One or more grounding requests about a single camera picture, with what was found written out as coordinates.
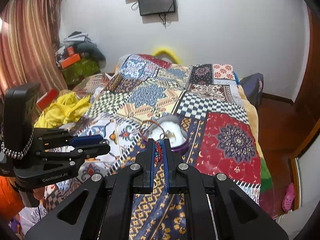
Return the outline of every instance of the curtain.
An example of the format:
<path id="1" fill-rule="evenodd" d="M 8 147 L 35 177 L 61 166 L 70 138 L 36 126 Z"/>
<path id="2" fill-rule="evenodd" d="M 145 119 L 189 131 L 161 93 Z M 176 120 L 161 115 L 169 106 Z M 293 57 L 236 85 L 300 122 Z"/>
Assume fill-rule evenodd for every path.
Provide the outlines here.
<path id="1" fill-rule="evenodd" d="M 26 82 L 41 83 L 40 95 L 67 88 L 55 64 L 59 0 L 10 0 L 0 18 L 0 93 Z"/>

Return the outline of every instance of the bed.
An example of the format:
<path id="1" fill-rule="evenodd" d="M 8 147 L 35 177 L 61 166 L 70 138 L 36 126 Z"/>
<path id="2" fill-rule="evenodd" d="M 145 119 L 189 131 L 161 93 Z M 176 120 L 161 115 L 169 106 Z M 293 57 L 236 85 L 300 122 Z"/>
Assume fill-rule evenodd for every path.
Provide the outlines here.
<path id="1" fill-rule="evenodd" d="M 40 215 L 50 212 L 93 173 L 108 176 L 133 163 L 146 147 L 139 132 L 141 122 L 167 115 L 177 116 L 188 135 L 184 162 L 209 175 L 227 174 L 259 204 L 260 192 L 272 182 L 258 143 L 256 109 L 236 79 L 231 65 L 182 66 L 150 55 L 120 58 L 116 74 L 100 89 L 91 108 L 77 123 L 64 127 L 80 136 L 101 134 L 109 141 L 111 154 L 87 160 L 78 177 L 47 186 Z M 184 239 L 184 196 L 164 193 L 160 164 L 155 181 L 153 194 L 134 197 L 129 239 Z M 24 209 L 20 216 L 32 224 L 39 219 L 37 209 Z"/>

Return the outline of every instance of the white wall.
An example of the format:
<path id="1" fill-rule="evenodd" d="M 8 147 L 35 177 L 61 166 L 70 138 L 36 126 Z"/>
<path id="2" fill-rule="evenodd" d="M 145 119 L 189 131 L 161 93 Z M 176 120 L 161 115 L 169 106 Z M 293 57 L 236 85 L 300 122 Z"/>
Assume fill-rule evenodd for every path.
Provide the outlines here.
<path id="1" fill-rule="evenodd" d="M 167 46 L 185 65 L 228 63 L 239 77 L 260 72 L 264 92 L 295 99 L 308 51 L 303 0 L 178 0 L 166 29 L 158 16 L 132 11 L 132 1 L 63 0 L 60 37 L 89 33 L 107 58 L 106 72 L 124 54 Z"/>
<path id="2" fill-rule="evenodd" d="M 320 199 L 320 137 L 299 159 L 301 176 L 301 205 Z"/>

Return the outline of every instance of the wooden floor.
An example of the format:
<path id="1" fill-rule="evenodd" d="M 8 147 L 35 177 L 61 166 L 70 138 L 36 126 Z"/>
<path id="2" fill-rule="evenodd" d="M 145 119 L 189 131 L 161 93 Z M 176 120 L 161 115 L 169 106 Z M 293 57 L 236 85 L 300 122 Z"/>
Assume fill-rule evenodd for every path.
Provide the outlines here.
<path id="1" fill-rule="evenodd" d="M 258 107 L 259 138 L 274 188 L 260 196 L 260 206 L 272 217 L 282 215 L 282 200 L 292 181 L 290 154 L 303 142 L 314 123 L 293 105 L 263 98 Z"/>

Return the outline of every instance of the silver screw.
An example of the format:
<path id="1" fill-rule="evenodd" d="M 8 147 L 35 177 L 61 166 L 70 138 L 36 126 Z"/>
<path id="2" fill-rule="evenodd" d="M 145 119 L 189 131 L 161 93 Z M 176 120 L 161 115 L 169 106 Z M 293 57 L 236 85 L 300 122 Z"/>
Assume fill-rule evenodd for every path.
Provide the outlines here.
<path id="1" fill-rule="evenodd" d="M 224 174 L 224 173 L 218 173 L 218 174 L 217 174 L 217 179 L 218 179 L 218 180 L 221 180 L 221 181 L 224 181 L 224 180 L 227 179 L 227 176 L 226 176 L 226 174 Z"/>
<path id="2" fill-rule="evenodd" d="M 92 179 L 93 181 L 99 181 L 101 178 L 102 178 L 102 176 L 101 176 L 100 174 L 93 174 L 93 175 L 91 176 L 91 179 Z"/>
<path id="3" fill-rule="evenodd" d="M 130 169 L 133 171 L 136 171 L 136 170 L 140 169 L 140 165 L 137 163 L 131 164 Z"/>
<path id="4" fill-rule="evenodd" d="M 187 168 L 189 168 L 189 166 L 188 166 L 188 164 L 186 164 L 186 163 L 180 163 L 180 164 L 178 165 L 178 168 L 179 168 L 180 170 L 186 170 Z"/>

